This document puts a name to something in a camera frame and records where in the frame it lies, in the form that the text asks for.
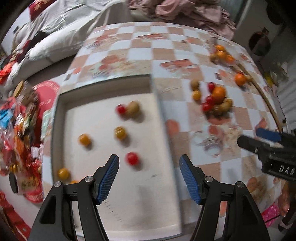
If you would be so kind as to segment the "orange in bowl left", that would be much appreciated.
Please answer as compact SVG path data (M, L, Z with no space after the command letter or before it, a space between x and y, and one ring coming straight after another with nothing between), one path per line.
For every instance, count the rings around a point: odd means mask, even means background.
M225 57L227 55L227 52L223 52L223 51L216 51L215 53L217 55L217 58L220 60L220 61L225 61Z

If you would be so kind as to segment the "brown longan in cluster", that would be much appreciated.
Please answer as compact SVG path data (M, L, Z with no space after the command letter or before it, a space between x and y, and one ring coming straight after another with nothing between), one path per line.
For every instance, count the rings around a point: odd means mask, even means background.
M227 112L229 112L229 110L232 108L232 106L229 104L229 103L227 103L226 101L225 101L225 99L224 99L224 101L222 102L222 104L220 104L221 106L222 106L222 108L223 108L223 113L227 113Z

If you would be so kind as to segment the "round black red fan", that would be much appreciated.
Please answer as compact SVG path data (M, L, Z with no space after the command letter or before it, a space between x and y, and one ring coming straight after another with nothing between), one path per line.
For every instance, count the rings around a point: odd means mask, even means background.
M271 49L271 42L268 38L269 30L263 28L259 32L255 32L249 39L248 47L256 56L266 56Z

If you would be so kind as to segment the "yellow cherry tomato lone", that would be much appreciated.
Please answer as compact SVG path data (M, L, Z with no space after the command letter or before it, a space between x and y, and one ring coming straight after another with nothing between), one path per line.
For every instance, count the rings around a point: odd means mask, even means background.
M78 141L81 145L83 145L85 147L88 147L92 143L91 138L86 133L81 134L78 138Z

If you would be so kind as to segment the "orange in bowl right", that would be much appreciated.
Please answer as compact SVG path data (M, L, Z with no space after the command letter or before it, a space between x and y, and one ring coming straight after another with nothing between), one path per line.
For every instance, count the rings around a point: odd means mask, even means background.
M227 54L225 57L225 62L228 65L234 65L235 64L235 59L232 55Z

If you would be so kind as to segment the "yellow cherry tomato cluster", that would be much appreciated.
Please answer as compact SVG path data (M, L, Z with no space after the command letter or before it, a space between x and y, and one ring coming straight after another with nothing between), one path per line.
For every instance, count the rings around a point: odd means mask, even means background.
M195 101L200 101L201 100L201 91L200 90L194 90L192 91L192 99Z
M127 133L126 133L126 130L124 127L122 126L118 126L114 129L114 134L115 134L115 137L118 139L118 140L124 140L126 137L127 137Z

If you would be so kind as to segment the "long bamboo stick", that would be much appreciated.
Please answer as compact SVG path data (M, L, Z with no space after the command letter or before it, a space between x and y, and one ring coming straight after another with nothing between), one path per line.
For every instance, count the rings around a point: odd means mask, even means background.
M260 88L260 86L258 85L258 83L254 80L254 78L250 75L250 73L245 69L245 67L240 64L237 63L236 64L237 67L246 75L249 76L250 82L251 84L256 88L256 90L258 91L258 93L260 94L260 96L263 98L266 106L268 107L269 111L271 112L271 115L276 123L277 129L280 133L283 132L283 128L282 128L282 124L280 123L280 120L278 119L278 116L276 114L276 112L274 111L272 105L270 104L268 98L266 97L266 95L264 94L263 90Z

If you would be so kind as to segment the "white shallow box tray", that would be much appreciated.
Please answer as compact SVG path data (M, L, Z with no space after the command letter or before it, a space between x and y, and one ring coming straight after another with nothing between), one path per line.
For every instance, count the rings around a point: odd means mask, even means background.
M65 168L91 182L110 240L166 240L182 232L174 165L151 75L102 80L59 95L54 181Z

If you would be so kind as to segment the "pink crumpled blanket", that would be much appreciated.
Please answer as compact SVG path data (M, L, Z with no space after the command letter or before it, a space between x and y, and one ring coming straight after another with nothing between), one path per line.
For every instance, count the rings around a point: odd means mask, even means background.
M199 28L232 40L236 27L220 1L127 1L128 8L144 20Z

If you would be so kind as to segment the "white grey sofa cushion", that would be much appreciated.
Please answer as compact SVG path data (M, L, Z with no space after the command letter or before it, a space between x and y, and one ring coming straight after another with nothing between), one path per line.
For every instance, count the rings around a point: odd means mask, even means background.
M12 54L7 85L75 55L96 27L133 21L126 1L35 1L30 8L37 16L4 41Z

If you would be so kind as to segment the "red cherry tomato middle cluster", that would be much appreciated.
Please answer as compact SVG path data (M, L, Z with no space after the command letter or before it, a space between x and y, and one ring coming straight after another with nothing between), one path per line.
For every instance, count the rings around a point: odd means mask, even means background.
M213 109L213 105L207 102L202 103L202 111L203 113L209 113Z

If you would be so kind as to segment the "brown longan beside bowl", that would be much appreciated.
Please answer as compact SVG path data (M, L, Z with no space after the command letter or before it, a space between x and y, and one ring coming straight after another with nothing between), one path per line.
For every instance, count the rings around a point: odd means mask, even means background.
M210 54L209 59L211 62L217 62L217 55L215 53Z

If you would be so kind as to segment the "orange in bowl top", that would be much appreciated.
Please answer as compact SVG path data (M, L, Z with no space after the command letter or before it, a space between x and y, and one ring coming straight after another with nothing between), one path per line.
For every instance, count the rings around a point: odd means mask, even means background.
M222 45L216 45L216 50L225 52L225 48Z

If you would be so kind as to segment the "orange-brown tomato right of orange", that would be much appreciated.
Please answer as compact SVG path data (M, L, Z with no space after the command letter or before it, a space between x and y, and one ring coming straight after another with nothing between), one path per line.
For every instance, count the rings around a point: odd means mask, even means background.
M232 99L227 98L227 99L225 99L225 101L226 101L227 103L229 103L231 106L233 105L233 100L232 100Z

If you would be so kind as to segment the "dark olive cherry tomato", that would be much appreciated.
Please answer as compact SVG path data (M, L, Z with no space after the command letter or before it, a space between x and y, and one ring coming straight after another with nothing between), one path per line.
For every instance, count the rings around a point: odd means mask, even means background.
M223 108L221 105L215 105L212 109L212 113L214 116L220 116L223 114Z

